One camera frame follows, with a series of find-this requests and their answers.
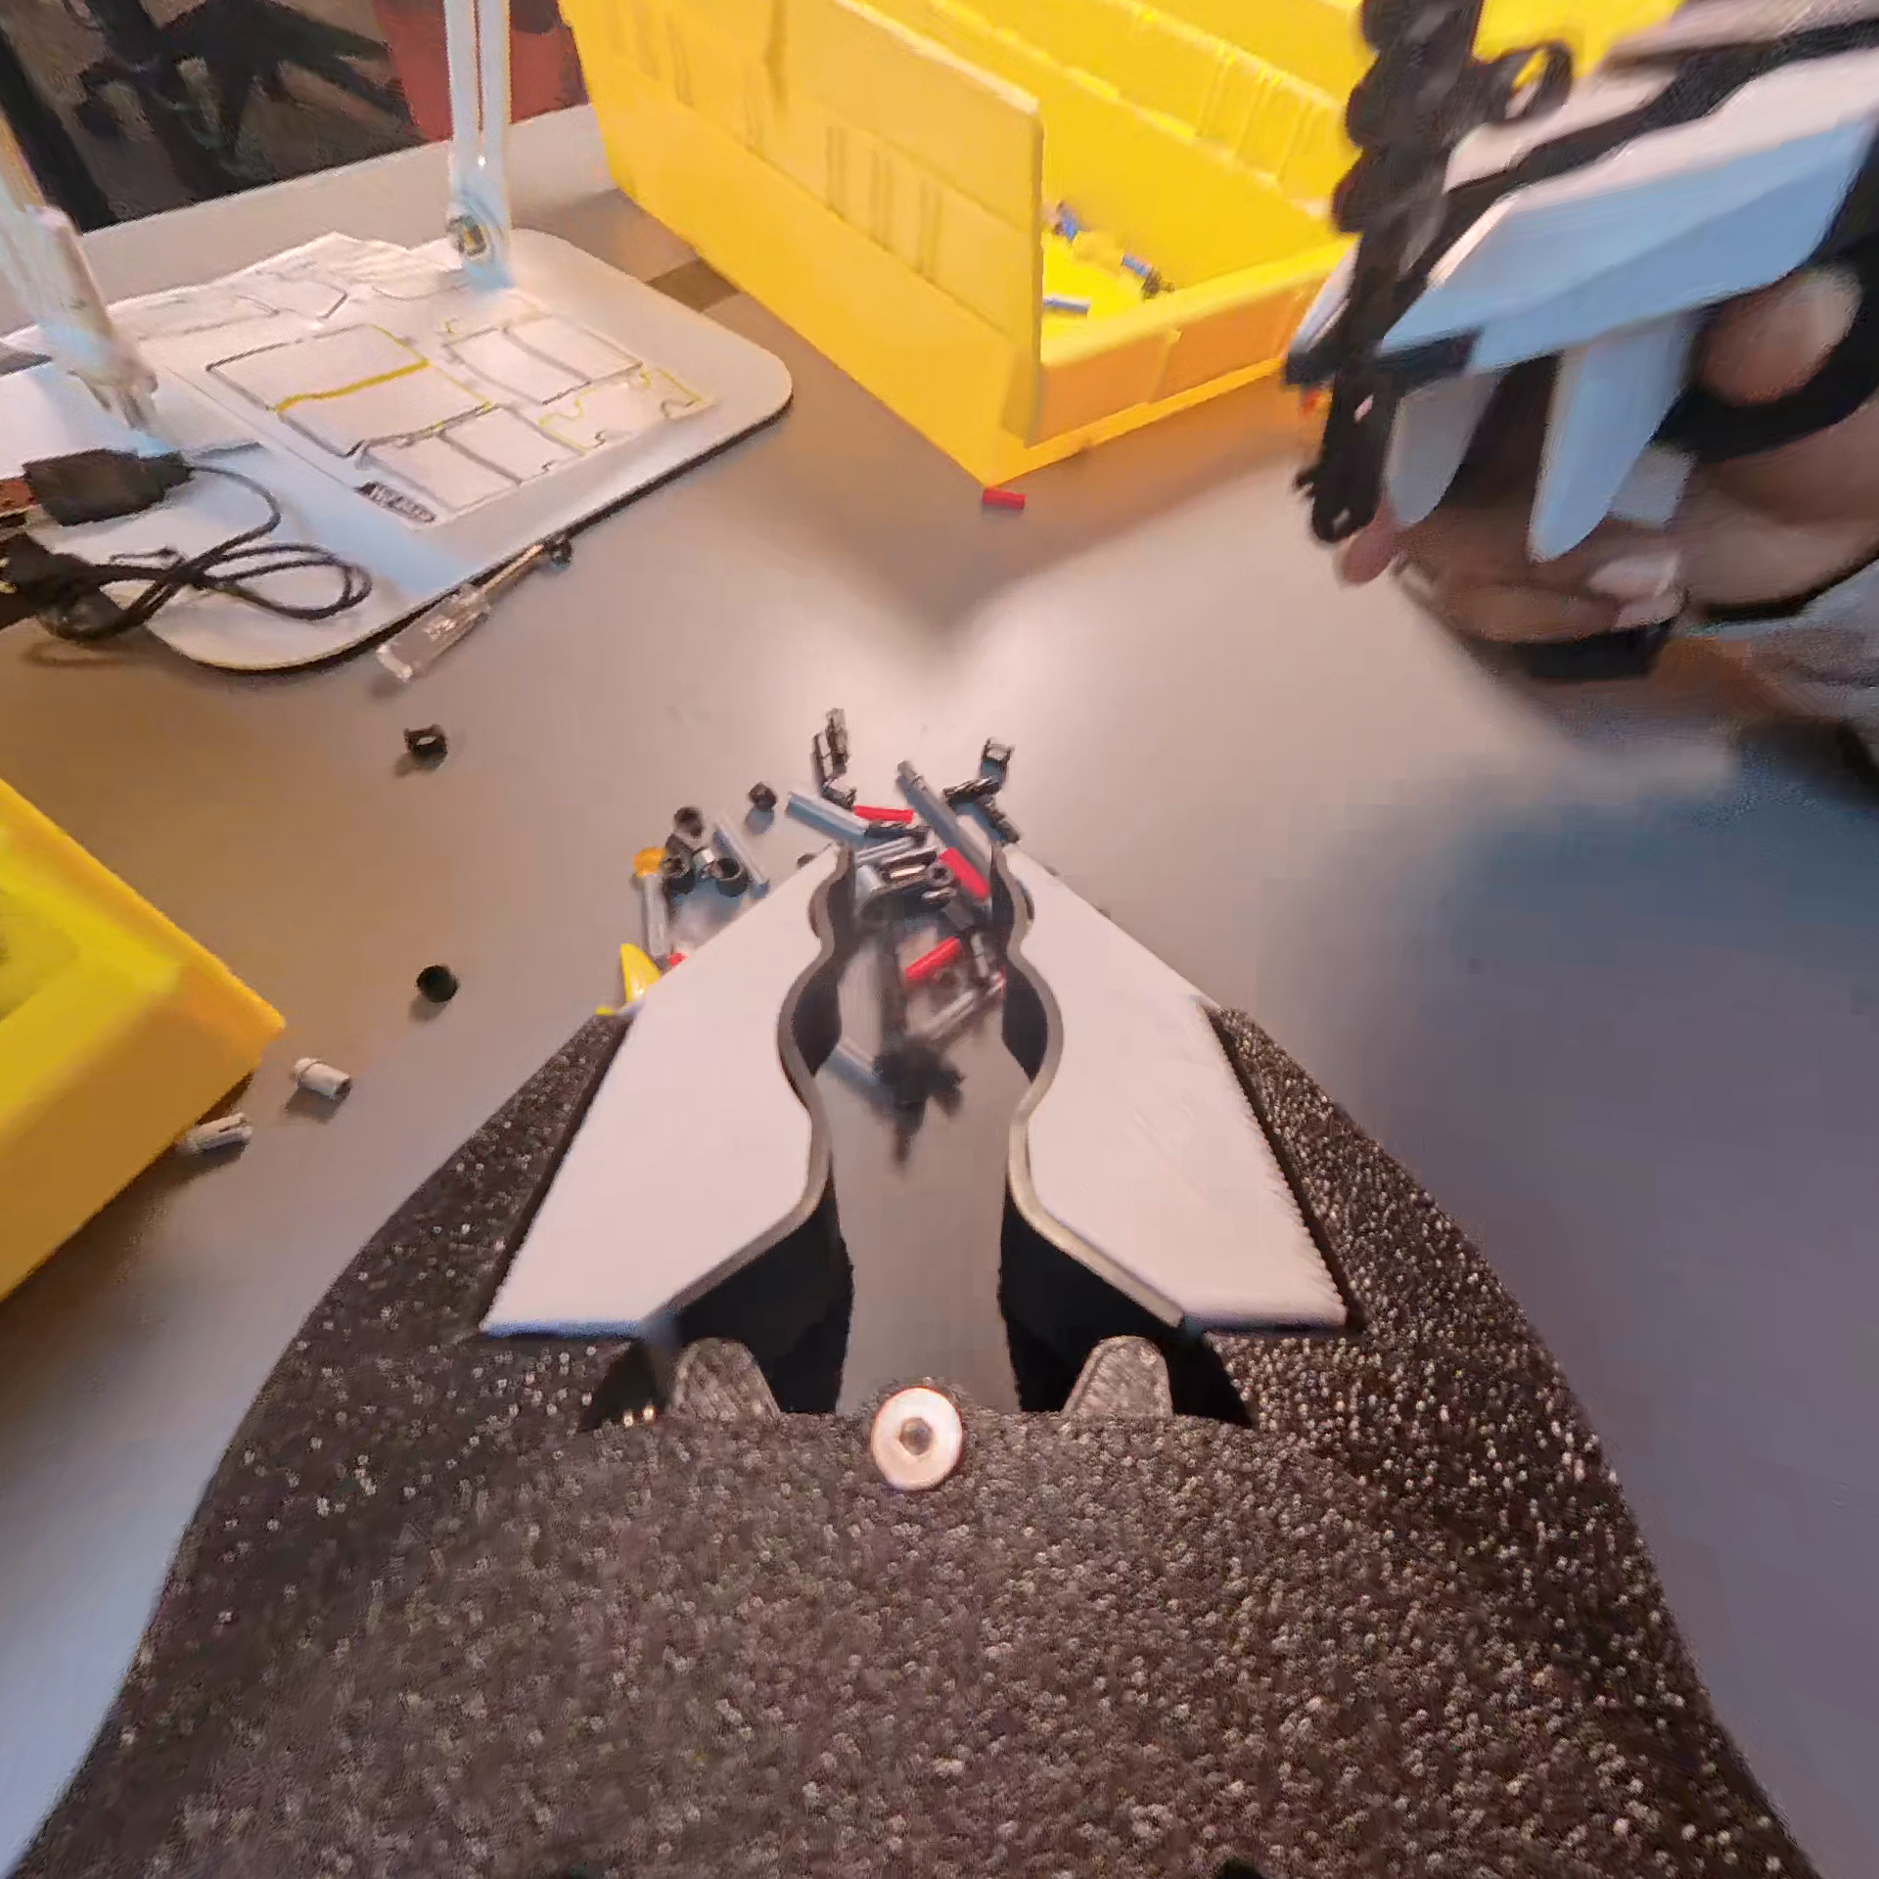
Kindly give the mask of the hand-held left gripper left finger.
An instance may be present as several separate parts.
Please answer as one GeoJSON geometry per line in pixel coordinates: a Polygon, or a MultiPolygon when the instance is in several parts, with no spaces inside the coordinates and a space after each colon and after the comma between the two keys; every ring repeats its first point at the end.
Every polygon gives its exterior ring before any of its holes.
{"type": "Polygon", "coordinates": [[[486,1336],[646,1330],[811,1226],[853,954],[856,860],[828,845],[627,1011],[486,1336]]]}

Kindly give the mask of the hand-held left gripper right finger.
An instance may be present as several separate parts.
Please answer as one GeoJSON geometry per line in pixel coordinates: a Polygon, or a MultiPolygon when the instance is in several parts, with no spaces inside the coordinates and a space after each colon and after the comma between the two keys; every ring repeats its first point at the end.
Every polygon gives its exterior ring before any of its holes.
{"type": "Polygon", "coordinates": [[[1168,1329],[1345,1330],[1215,1003],[1022,849],[997,860],[997,920],[1018,1220],[1168,1329]]]}

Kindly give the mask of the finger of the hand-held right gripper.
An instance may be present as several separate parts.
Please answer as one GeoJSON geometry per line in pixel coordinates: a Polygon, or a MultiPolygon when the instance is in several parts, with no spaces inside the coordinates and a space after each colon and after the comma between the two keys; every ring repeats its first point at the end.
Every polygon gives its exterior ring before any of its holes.
{"type": "Polygon", "coordinates": [[[1626,140],[1698,121],[1772,121],[1765,58],[1644,58],[1596,71],[1529,125],[1484,128],[1452,154],[1433,266],[1495,200],[1522,181],[1587,171],[1626,140]]]}
{"type": "Polygon", "coordinates": [[[1698,121],[1587,171],[1514,184],[1433,266],[1378,343],[1398,390],[1383,456],[1397,521],[1449,495],[1502,385],[1553,369],[1534,558],[1597,525],[1665,525],[1693,470],[1828,432],[1876,397],[1876,304],[1814,375],[1760,407],[1698,381],[1726,304],[1807,266],[1876,277],[1876,121],[1698,121]]]}

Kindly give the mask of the pile of small block pieces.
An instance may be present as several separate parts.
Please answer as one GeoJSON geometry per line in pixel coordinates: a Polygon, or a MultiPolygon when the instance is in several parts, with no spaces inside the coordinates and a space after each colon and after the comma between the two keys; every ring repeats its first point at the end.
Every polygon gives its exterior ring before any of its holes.
{"type": "Polygon", "coordinates": [[[895,1136],[895,1160],[931,1111],[955,1116],[965,1075],[955,1042],[1003,1000],[1005,945],[994,928],[994,857],[1018,844],[1003,808],[1016,758],[1009,740],[982,743],[973,769],[928,785],[899,777],[895,804],[863,804],[853,782],[856,745],[843,709],[830,709],[813,739],[813,789],[753,782],[746,811],[728,818],[700,806],[673,811],[664,841],[635,854],[632,884],[643,940],[621,950],[623,1018],[688,960],[677,918],[716,894],[730,913],[750,909],[778,879],[757,860],[755,836],[792,818],[851,857],[838,913],[853,920],[862,955],[877,976],[872,1041],[842,1037],[830,1068],[895,1136]]]}

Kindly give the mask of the person's right forearm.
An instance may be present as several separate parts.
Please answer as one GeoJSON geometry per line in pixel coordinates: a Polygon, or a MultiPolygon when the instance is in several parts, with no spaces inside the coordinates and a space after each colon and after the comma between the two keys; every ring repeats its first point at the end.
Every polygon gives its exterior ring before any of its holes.
{"type": "Polygon", "coordinates": [[[1877,561],[1801,594],[1713,602],[1679,638],[1721,646],[1778,705],[1877,763],[1877,561]]]}

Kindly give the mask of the grey desk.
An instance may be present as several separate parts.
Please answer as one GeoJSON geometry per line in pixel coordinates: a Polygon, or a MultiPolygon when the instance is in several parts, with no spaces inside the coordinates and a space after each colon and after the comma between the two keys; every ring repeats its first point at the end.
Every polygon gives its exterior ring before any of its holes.
{"type": "Polygon", "coordinates": [[[1342,590],[1293,407],[1226,394],[981,486],[604,171],[519,222],[786,362],[413,690],[4,634],[4,781],[284,1015],[233,1160],[161,1156],[4,1304],[4,1866],[57,1806],[282,1347],[603,1003],[672,810],[1016,748],[1024,845],[1248,1011],[1493,1262],[1603,1437],[1747,1762],[1876,1866],[1876,806],[1703,649],[1518,690],[1342,590]],[[450,756],[408,763],[405,729],[450,756]],[[423,1004],[414,976],[462,979],[423,1004]],[[297,1058],[349,1072],[295,1091],[297,1058]]]}

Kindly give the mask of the person's right hand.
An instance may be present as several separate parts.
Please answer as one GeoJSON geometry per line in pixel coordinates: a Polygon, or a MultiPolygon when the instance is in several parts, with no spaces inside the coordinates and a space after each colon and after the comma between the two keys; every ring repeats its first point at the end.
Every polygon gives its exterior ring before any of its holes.
{"type": "Polygon", "coordinates": [[[1345,584],[1410,573],[1433,610],[1479,643],[1581,643],[1696,608],[1811,594],[1876,560],[1877,409],[1772,454],[1698,468],[1674,518],[1603,524],[1533,560],[1529,521],[1553,397],[1549,367],[1495,394],[1443,505],[1420,524],[1380,507],[1339,554],[1345,584]]]}

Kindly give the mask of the yellow plastic parts bin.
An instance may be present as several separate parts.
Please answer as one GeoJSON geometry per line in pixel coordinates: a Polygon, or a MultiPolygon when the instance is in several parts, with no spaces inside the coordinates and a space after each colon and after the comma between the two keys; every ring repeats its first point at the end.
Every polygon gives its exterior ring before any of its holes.
{"type": "Polygon", "coordinates": [[[2,1294],[284,1032],[275,1006],[2,788],[2,1294]]]}
{"type": "Polygon", "coordinates": [[[1274,375],[1348,243],[979,5],[563,13],[623,193],[999,486],[1274,375]],[[1172,294],[1045,322],[1056,200],[1172,294]]]}
{"type": "Polygon", "coordinates": [[[1326,201],[1370,52],[1353,3],[992,3],[994,27],[1234,154],[1284,197],[1326,201]]]}

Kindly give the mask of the heap of blue grey pins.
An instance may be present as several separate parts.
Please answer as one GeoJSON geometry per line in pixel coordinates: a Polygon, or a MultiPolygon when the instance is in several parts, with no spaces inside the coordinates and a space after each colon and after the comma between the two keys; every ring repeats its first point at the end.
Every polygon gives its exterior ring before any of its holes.
{"type": "Polygon", "coordinates": [[[1111,318],[1172,294],[1153,260],[1067,200],[1048,201],[1040,224],[1040,314],[1045,322],[1111,318]]]}

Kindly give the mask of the clear screwdriver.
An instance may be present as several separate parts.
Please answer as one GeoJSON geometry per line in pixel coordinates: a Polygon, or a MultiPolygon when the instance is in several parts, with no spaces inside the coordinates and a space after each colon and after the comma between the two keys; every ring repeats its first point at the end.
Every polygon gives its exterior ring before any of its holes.
{"type": "Polygon", "coordinates": [[[539,571],[565,571],[570,560],[574,537],[558,532],[503,561],[490,574],[453,588],[377,649],[378,667],[401,686],[414,683],[472,636],[525,579],[539,571]]]}

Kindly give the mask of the white book stand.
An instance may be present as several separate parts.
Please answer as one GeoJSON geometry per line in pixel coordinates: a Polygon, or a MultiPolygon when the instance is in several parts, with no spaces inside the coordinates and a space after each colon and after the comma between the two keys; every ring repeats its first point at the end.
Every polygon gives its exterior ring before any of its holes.
{"type": "Polygon", "coordinates": [[[4,125],[4,624],[230,673],[428,668],[575,534],[786,411],[766,350],[510,215],[510,7],[446,5],[438,242],[108,301],[4,125]]]}

